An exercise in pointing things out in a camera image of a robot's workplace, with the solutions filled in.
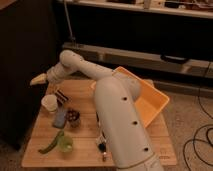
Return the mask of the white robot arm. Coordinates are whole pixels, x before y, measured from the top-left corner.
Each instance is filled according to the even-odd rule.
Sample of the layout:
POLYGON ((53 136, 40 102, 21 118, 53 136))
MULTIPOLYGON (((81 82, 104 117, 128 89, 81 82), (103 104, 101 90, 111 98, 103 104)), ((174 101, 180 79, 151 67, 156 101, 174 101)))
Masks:
POLYGON ((164 171, 135 107, 142 88, 134 77, 89 62, 71 50, 63 50, 59 62, 34 77, 30 84, 57 84, 76 71, 96 81, 95 108, 116 171, 164 171))

